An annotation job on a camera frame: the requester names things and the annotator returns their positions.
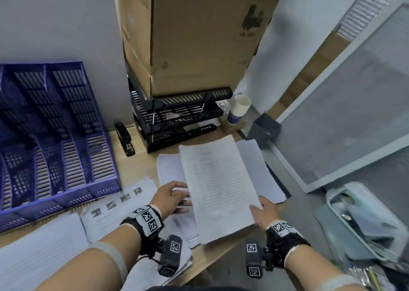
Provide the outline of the person's left hand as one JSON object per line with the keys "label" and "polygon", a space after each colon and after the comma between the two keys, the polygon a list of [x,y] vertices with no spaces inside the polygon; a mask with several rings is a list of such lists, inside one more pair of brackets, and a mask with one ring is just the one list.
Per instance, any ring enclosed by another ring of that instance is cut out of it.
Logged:
{"label": "person's left hand", "polygon": [[156,191],[149,205],[164,221],[171,215],[187,213],[192,206],[192,201],[189,192],[168,192],[165,184]]}

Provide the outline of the person's right hand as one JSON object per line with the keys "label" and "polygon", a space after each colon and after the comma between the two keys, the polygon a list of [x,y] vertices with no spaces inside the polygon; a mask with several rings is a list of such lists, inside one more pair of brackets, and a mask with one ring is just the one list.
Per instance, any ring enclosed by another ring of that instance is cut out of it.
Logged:
{"label": "person's right hand", "polygon": [[273,202],[263,196],[259,196],[258,199],[262,205],[261,209],[265,212],[265,217],[263,220],[254,220],[254,222],[262,231],[265,231],[272,222],[281,220],[281,218],[279,209]]}

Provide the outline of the stapled printed paper stack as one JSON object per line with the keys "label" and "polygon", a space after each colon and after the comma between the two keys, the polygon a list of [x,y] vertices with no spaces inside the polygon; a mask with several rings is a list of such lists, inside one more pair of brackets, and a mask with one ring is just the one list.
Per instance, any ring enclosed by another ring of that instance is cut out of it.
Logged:
{"label": "stapled printed paper stack", "polygon": [[232,135],[179,145],[200,244],[207,245],[255,224],[250,205],[262,205]]}

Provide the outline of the person's right forearm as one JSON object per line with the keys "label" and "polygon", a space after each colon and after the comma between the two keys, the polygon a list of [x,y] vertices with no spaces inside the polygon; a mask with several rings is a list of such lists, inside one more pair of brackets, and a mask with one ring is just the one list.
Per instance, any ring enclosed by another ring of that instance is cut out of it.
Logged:
{"label": "person's right forearm", "polygon": [[344,273],[308,245],[297,246],[287,256],[285,267],[298,278],[305,291],[365,291],[356,283],[334,288]]}

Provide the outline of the person's left forearm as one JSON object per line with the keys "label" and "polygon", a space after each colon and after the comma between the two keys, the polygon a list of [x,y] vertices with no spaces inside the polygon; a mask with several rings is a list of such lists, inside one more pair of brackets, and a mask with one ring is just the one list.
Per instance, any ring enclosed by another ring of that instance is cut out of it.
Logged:
{"label": "person's left forearm", "polygon": [[123,224],[97,243],[114,248],[120,254],[126,270],[120,270],[115,260],[103,250],[88,248],[35,291],[120,291],[123,286],[122,274],[128,276],[140,255],[140,234],[130,224]]}

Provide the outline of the printed text paper sheet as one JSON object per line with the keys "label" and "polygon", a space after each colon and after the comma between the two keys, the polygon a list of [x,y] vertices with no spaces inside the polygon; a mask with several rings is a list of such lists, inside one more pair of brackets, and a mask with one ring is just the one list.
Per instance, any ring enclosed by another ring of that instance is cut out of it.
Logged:
{"label": "printed text paper sheet", "polygon": [[[160,154],[156,159],[156,163],[157,177],[161,186],[171,181],[186,183],[179,154]],[[172,219],[190,249],[200,245],[197,224],[192,207],[189,207],[187,213],[172,215]]]}

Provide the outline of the black stacked letter tray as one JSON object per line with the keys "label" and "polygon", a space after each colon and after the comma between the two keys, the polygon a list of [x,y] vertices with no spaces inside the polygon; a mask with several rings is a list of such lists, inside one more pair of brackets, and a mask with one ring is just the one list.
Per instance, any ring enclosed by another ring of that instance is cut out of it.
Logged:
{"label": "black stacked letter tray", "polygon": [[188,126],[219,118],[218,101],[232,97],[229,87],[147,97],[129,63],[125,63],[137,131],[147,153],[211,133],[214,123],[186,130]]}

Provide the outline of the black stapler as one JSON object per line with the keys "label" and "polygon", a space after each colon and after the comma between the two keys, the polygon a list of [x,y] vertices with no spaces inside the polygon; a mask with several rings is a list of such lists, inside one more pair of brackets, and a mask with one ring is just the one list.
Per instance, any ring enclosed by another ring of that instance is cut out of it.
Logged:
{"label": "black stapler", "polygon": [[131,136],[126,126],[123,123],[116,123],[115,130],[126,156],[130,157],[135,155],[135,150],[131,142]]}

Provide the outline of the paper sheets with photos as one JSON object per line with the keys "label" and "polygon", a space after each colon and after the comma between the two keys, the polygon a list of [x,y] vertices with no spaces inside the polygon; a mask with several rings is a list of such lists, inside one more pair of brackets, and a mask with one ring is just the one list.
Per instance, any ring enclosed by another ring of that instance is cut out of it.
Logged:
{"label": "paper sheets with photos", "polygon": [[145,177],[123,189],[104,197],[82,210],[80,219],[90,243],[99,241],[135,209],[150,203],[157,186],[154,180]]}

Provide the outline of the small brown cardboard box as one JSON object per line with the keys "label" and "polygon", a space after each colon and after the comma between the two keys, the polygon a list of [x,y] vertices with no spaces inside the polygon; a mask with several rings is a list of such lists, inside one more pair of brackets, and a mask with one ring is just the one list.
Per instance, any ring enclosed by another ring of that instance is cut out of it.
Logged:
{"label": "small brown cardboard box", "polygon": [[240,119],[237,123],[235,124],[230,124],[227,121],[226,117],[219,117],[217,118],[219,123],[220,123],[220,128],[224,133],[233,133],[233,132],[237,132],[238,130],[242,129],[246,122],[245,119],[242,118]]}

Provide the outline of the dark grey square box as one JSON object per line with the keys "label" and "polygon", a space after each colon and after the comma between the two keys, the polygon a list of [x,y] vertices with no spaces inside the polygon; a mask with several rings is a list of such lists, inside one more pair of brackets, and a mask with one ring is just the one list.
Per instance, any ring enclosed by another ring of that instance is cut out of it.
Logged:
{"label": "dark grey square box", "polygon": [[269,114],[263,113],[253,122],[246,140],[255,140],[260,149],[269,149],[270,143],[278,137],[281,128],[280,123]]}

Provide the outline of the plain white paper sheets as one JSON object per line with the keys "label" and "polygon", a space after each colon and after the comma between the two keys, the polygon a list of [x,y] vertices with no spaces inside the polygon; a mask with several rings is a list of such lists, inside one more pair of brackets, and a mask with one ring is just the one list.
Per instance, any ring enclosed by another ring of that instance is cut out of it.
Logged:
{"label": "plain white paper sheets", "polygon": [[145,291],[154,286],[164,286],[181,275],[191,265],[192,250],[187,242],[183,241],[180,267],[172,277],[167,278],[160,275],[157,263],[149,259],[143,259],[132,268],[120,291]]}

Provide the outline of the white and blue paper cup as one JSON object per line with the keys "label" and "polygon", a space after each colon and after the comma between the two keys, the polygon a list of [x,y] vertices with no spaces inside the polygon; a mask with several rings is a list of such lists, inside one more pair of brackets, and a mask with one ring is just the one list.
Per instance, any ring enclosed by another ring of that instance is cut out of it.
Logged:
{"label": "white and blue paper cup", "polygon": [[230,125],[236,125],[242,117],[248,112],[252,105],[251,99],[246,94],[238,94],[233,98],[230,111],[228,113],[227,122]]}

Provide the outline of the pale green waste bin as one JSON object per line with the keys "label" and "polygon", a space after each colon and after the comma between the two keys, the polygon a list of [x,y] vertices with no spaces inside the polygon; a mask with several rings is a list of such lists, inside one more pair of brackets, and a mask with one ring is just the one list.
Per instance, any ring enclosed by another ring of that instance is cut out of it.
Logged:
{"label": "pale green waste bin", "polygon": [[343,270],[373,290],[388,281],[409,291],[409,228],[367,187],[353,181],[329,190],[314,216]]}

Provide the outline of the purple plastic file organizer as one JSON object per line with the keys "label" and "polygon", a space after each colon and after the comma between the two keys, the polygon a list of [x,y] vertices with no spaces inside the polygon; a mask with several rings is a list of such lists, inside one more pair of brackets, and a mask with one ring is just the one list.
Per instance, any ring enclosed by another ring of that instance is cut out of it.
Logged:
{"label": "purple plastic file organizer", "polygon": [[120,191],[83,62],[0,64],[0,234]]}

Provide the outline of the white framed grey panel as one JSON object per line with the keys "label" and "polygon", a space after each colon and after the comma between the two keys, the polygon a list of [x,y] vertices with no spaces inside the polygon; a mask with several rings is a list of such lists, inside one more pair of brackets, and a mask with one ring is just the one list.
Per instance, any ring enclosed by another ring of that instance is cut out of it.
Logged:
{"label": "white framed grey panel", "polygon": [[277,122],[271,148],[304,193],[409,146],[409,0],[392,0]]}

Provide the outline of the large brown cardboard box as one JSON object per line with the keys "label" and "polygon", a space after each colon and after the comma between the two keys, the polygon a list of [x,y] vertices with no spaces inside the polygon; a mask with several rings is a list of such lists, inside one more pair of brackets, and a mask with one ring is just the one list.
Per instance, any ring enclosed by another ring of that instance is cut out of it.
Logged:
{"label": "large brown cardboard box", "polygon": [[118,0],[125,57],[147,97],[229,87],[279,0]]}

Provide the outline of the lined white paper stack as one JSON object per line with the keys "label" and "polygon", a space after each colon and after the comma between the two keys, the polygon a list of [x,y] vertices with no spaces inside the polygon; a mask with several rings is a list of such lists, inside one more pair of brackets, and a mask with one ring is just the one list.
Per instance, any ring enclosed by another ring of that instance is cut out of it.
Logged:
{"label": "lined white paper stack", "polygon": [[0,291],[34,291],[88,245],[79,215],[59,216],[0,248]]}

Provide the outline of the brown cardboard sheet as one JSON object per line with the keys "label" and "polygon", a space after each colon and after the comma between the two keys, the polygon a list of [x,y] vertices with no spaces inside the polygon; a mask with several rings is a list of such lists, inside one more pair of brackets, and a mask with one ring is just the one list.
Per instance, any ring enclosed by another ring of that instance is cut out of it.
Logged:
{"label": "brown cardboard sheet", "polygon": [[350,43],[349,40],[337,32],[331,32],[293,82],[291,82],[279,101],[267,111],[267,114],[272,119],[277,119]]}

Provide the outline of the white leaning board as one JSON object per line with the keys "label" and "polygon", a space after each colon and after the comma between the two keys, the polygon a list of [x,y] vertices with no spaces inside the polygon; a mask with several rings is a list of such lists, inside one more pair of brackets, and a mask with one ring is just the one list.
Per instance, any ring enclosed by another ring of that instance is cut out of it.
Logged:
{"label": "white leaning board", "polygon": [[236,93],[268,111],[355,1],[280,0]]}

